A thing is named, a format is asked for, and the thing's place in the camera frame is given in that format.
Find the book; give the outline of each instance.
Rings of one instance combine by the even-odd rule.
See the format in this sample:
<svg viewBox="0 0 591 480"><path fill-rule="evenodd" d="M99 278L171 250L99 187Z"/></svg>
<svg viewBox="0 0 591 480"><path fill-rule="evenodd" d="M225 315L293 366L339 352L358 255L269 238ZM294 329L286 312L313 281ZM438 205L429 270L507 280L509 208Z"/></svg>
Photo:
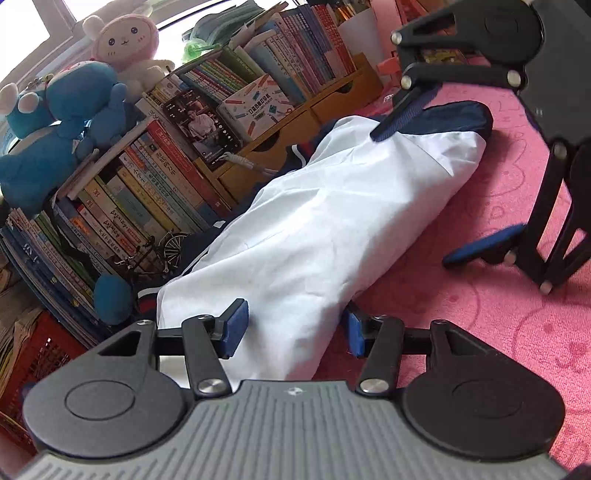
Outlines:
<svg viewBox="0 0 591 480"><path fill-rule="evenodd" d="M72 270L74 270L78 274L78 276L86 285L88 285L90 289L93 289L95 287L95 281L90 277L88 272L85 270L84 266L76 259L71 258L69 255L64 253L61 247L60 240L58 239L58 234L53 229L51 222L47 217L47 214L38 215L37 218L35 218L35 221L37 222L45 236L49 239L53 247L57 250L57 252L68 262Z"/></svg>
<svg viewBox="0 0 591 480"><path fill-rule="evenodd" d="M179 230L183 232L200 232L202 230L198 223L191 218L191 214L187 213L187 210L190 211L189 206L183 205L178 196L159 178L158 173L144 158L135 143L125 149L125 153L121 155L120 159L121 163L134 175L148 195L178 226Z"/></svg>
<svg viewBox="0 0 591 480"><path fill-rule="evenodd" d="M265 74L264 70L260 67L260 65L257 62L255 62L248 53L244 51L244 48L242 48L241 46L237 46L234 49L234 53L236 54L236 57L240 58L246 65L248 65L248 67L257 75L257 78Z"/></svg>
<svg viewBox="0 0 591 480"><path fill-rule="evenodd" d="M323 49L320 46L318 39L314 35L314 32L312 31L312 27L308 23L308 20L307 20L306 16L304 15L304 12L299 7L296 8L295 10L297 13L294 16L294 19L295 19L296 23L298 24L298 26L301 28L304 39L306 39L308 41L311 51L318 58L320 68L323 69L328 80L334 79L335 73L330 68L329 63L326 60L326 57L324 56Z"/></svg>
<svg viewBox="0 0 591 480"><path fill-rule="evenodd" d="M57 298L64 307L66 305L74 307L74 310L71 311L72 316L80 323L90 321L97 324L99 318L94 309L90 308L85 303L79 302L76 296L72 295L60 279L53 274L33 242L27 238L27 234L18 228L13 228L11 233L19 246L21 246L22 250L26 253L28 258L26 258L25 261L30 261L32 270L37 272L37 278L41 280L47 288L57 290Z"/></svg>
<svg viewBox="0 0 591 480"><path fill-rule="evenodd" d="M119 210L119 207L117 207L95 179L88 182L84 190L134 247L141 248L147 243L146 237Z"/></svg>
<svg viewBox="0 0 591 480"><path fill-rule="evenodd" d="M68 219L72 228L78 230L84 238L90 243L97 253L107 261L111 261L115 254L113 251L100 239L100 237L92 230L90 225L78 213L70 199L61 199L56 203L56 207Z"/></svg>
<svg viewBox="0 0 591 480"><path fill-rule="evenodd" d="M67 191L67 197L70 200L75 200L78 194L84 189L88 182L90 182L96 175L113 160L121 151L138 138L145 130L146 126L151 122L152 118L146 117L129 132L127 132L121 140L113 145L107 152L101 156L93 165L89 166L84 172L78 177L76 181L72 183Z"/></svg>
<svg viewBox="0 0 591 480"><path fill-rule="evenodd" d="M293 49L296 59L299 60L299 62L301 64L302 75L306 78L306 81L307 81L307 84L308 84L310 90L314 94L320 93L320 89L322 86L320 83L320 80L314 74L314 70L312 69L312 66L310 65L310 63L306 59L306 55L304 54L304 51L302 50L300 44L296 41L296 38L291 33L290 29L287 27L287 24L285 23L285 21L283 20L281 15L280 14L273 15L271 17L271 20L269 22L267 22L263 28L264 29L272 28L273 30L275 30L277 32L277 34L281 33L282 36L280 36L280 41L283 41L284 43L286 43L289 47L291 47ZM299 67L297 66L296 59L293 59L290 61L291 61L292 65L294 66L294 68L296 70L298 70Z"/></svg>
<svg viewBox="0 0 591 480"><path fill-rule="evenodd" d="M220 219L149 133L138 138L136 144L148 164L157 171L160 178L183 201L184 205L192 207L191 211L197 215L197 218L205 222L207 227Z"/></svg>
<svg viewBox="0 0 591 480"><path fill-rule="evenodd" d="M74 297L78 303L84 304L92 309L90 303L92 302L92 292L87 294L87 292L76 288L76 282L73 277L69 274L69 272L66 271L65 268L62 268L62 264L57 258L59 255L55 250L49 248L49 242L46 241L44 235L39 234L41 233L41 229L38 227L36 229L34 224L27 220L20 209L13 210L10 213L10 218L16 224L18 229L25 234L28 243L34 246L37 254L42 256L45 265L49 268L49 270L51 270L52 274L59 279L62 285L64 285L64 288L67 289L72 297Z"/></svg>
<svg viewBox="0 0 591 480"><path fill-rule="evenodd" d="M127 188L125 182L117 175L116 168L115 164L107 165L97 175L97 181L103 182L105 193L139 230L144 231L148 236L153 236L156 243L160 242L166 235L166 230Z"/></svg>
<svg viewBox="0 0 591 480"><path fill-rule="evenodd" d="M131 244L127 237L119 230L111 220L107 217L95 201L88 195L88 192L82 190L78 195L79 200L88 208L92 216L102 225L102 227L113 237L113 239L121 246L127 255L133 257L136 253L136 247Z"/></svg>
<svg viewBox="0 0 591 480"><path fill-rule="evenodd" d="M335 78L340 79L346 75L345 67L343 63L340 61L340 57L336 51L334 51L333 46L331 45L324 28L322 27L320 21L314 14L312 7L308 4L300 5L297 9L301 12L301 14L306 19L306 22L310 26L312 34L316 39L317 45L319 50L324 55L326 62L328 63L331 71L333 72Z"/></svg>
<svg viewBox="0 0 591 480"><path fill-rule="evenodd" d="M240 139L196 90L177 95L162 110L211 171L224 164L221 158L224 152L237 153L242 146Z"/></svg>
<svg viewBox="0 0 591 480"><path fill-rule="evenodd" d="M146 207L147 211L152 215L152 217L164 228L167 232L179 232L179 228L174 224L174 222L166 216L166 214L162 211L162 209L156 205L156 202L150 198L148 193L142 188L139 182L134 178L131 172L121 165L117 168L117 175L123 183L125 183L126 187L129 188L131 193L135 195L135 197Z"/></svg>
<svg viewBox="0 0 591 480"><path fill-rule="evenodd" d="M125 260L128 255L127 253L121 248L121 246L108 234L108 232L102 227L102 225L92 216L92 214L88 211L86 206L80 201L72 202L76 210L82 218L86 220L86 223L90 225L90 227L95 231L95 233L99 236L99 238L105 243L107 247L109 247L113 253L119 257L121 260Z"/></svg>
<svg viewBox="0 0 591 480"><path fill-rule="evenodd" d="M225 218L230 213L230 209L226 203L203 177L201 172L192 165L187 156L179 150L162 125L158 121L152 120L148 124L148 132L193 186L195 191L201 195L221 218Z"/></svg>
<svg viewBox="0 0 591 480"><path fill-rule="evenodd" d="M255 35L244 45L244 50L257 62L266 73L270 73L277 85L293 105L299 105L306 101L304 93L296 82L277 59L266 40L276 35L275 31L268 30Z"/></svg>
<svg viewBox="0 0 591 480"><path fill-rule="evenodd" d="M327 6L323 4L315 5L312 7L312 10L318 15L318 19L326 30L329 41L338 53L346 74L353 73L356 70L355 63L353 62L353 58L351 58L349 50L345 46L343 38L340 36L337 24L331 16Z"/></svg>
<svg viewBox="0 0 591 480"><path fill-rule="evenodd" d="M96 326L86 324L87 328L81 327L85 323L80 321L79 315L70 306L70 302L66 299L61 299L59 291L50 283L47 277L39 274L33 268L33 262L27 257L13 236L13 233L16 231L17 229L11 229L9 224L2 228L5 248L13 258L17 270L21 273L21 276L31 287L35 295L43 300L44 304L66 330L87 348L99 344L112 335L110 329L101 322Z"/></svg>
<svg viewBox="0 0 591 480"><path fill-rule="evenodd" d="M279 60L281 62L281 64L283 65L283 68L285 68L285 71L289 74L289 76L293 79L295 84L298 86L298 88L300 89L300 91L304 95L305 99L310 100L313 96L312 92L308 89L308 86L305 83L305 79L303 77L300 77L300 73L297 72L296 69L291 64L291 61L293 61L293 58L290 61L289 52L285 48L285 45L283 44L283 42L281 41L281 37L283 37L283 35L281 35L281 37L279 35L280 34L276 33L275 36L267 38L265 43L267 43L267 45L269 45L269 48L272 50L272 52L274 53L277 60Z"/></svg>
<svg viewBox="0 0 591 480"><path fill-rule="evenodd" d="M304 37L303 27L301 27L300 24L296 22L296 14L297 12L294 10L288 10L286 12L281 12L280 17L283 19L285 26L293 35L295 43L300 46L306 61L314 73L314 76L317 78L320 86L322 87L330 81L330 77L327 75L324 68L321 67L322 62L318 57L318 54L315 53L311 43L307 37Z"/></svg>
<svg viewBox="0 0 591 480"><path fill-rule="evenodd" d="M84 236L74 228L74 226L69 222L69 220L59 208L54 208L54 214L56 217L56 224L60 229L60 232L62 232L62 234L66 237L71 246L90 257L90 261L98 273L117 275L117 272L115 272L113 267L111 267L105 261L105 259L97 253L94 247L88 243L86 238L84 238Z"/></svg>
<svg viewBox="0 0 591 480"><path fill-rule="evenodd" d="M248 61L228 46L222 48L217 60L247 84L254 82L260 76Z"/></svg>
<svg viewBox="0 0 591 480"><path fill-rule="evenodd" d="M232 118L244 139L251 141L289 115L293 106L266 74L224 100L218 111Z"/></svg>

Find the white plush toy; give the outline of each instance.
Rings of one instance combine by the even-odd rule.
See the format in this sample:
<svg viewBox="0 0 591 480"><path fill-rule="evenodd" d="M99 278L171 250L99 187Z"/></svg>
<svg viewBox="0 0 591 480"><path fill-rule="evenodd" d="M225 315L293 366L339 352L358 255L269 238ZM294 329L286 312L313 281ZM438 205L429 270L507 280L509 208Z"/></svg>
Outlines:
<svg viewBox="0 0 591 480"><path fill-rule="evenodd" d="M118 80L127 85L125 101L137 102L142 92L154 88L168 73L174 70L170 60L154 60L158 49L158 29L145 15L136 13L115 18L105 23L91 15L82 25L85 34L95 41L92 48L94 60L111 65Z"/></svg>

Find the window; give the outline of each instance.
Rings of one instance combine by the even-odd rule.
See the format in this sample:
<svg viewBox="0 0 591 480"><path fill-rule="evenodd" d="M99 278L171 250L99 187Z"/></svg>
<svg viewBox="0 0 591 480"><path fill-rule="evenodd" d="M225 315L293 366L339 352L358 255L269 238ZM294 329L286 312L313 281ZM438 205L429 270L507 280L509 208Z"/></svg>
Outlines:
<svg viewBox="0 0 591 480"><path fill-rule="evenodd" d="M49 33L33 0L4 0L0 4L0 45L4 46L0 79L48 38Z"/></svg>
<svg viewBox="0 0 591 480"><path fill-rule="evenodd" d="M76 20L84 20L99 8L104 7L109 0L65 0L65 2Z"/></svg>

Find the pink rug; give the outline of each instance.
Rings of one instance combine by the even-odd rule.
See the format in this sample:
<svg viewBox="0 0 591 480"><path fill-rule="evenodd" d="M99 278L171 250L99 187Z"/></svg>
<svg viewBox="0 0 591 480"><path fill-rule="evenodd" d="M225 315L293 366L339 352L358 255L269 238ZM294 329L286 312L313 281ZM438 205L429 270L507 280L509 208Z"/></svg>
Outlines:
<svg viewBox="0 0 591 480"><path fill-rule="evenodd" d="M591 264L562 288L543 297L517 268L474 262L448 272L443 256L466 242L526 222L544 173L547 148L509 92L445 85L432 105L478 100L489 106L494 131L476 173L392 268L358 299L372 314L402 318L428 328L448 319L550 381L566 404L566 421L552 454L571 469L590 460ZM569 208L560 193L541 250L548 254ZM317 379L353 381L363 361L334 336ZM424 371L424 357L403 359L399 385Z"/></svg>

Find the plush toy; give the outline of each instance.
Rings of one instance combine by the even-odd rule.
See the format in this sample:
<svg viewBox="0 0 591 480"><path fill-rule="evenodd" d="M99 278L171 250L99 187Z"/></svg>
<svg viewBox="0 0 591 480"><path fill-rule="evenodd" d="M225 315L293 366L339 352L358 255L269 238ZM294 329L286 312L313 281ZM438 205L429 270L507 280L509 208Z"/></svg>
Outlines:
<svg viewBox="0 0 591 480"><path fill-rule="evenodd" d="M174 63L154 60L158 48L158 29L148 17L123 15L108 24L91 15L82 25L84 32L95 40L92 55L111 65L120 82L128 87L126 101L137 102L142 92L151 90L168 73Z"/></svg>
<svg viewBox="0 0 591 480"><path fill-rule="evenodd" d="M39 108L47 108L53 118L61 121L58 125L32 131L8 155L0 156L0 187L10 206L20 207L28 217L41 211L47 195L64 183L82 158L81 154L76 155L76 145L88 120L101 114L95 126L97 132L106 132L105 137L109 139L121 133L117 126L123 128L125 124L122 90L125 86L117 86L113 68L101 62L84 61L55 75L47 83L44 97L39 92L29 95L25 101L29 109L37 104L31 113L23 114L22 118L15 111L9 113L7 118L13 115L18 119L22 131L34 130L26 124L27 118L38 125L36 112ZM27 95L18 100L13 109L22 113L21 102ZM119 114L109 104L117 96L121 103ZM96 133L94 142L102 139L101 135Z"/></svg>
<svg viewBox="0 0 591 480"><path fill-rule="evenodd" d="M95 148L108 150L121 140L121 134L126 129L124 107L126 94L127 87L124 83L115 84L111 90L109 103L93 117L84 139L76 148L78 159L86 158Z"/></svg>
<svg viewBox="0 0 591 480"><path fill-rule="evenodd" d="M23 139L56 121L47 107L45 98L48 80L45 78L31 82L21 93L18 93L14 83L9 83L0 90L0 115L6 115L6 120L17 138Z"/></svg>

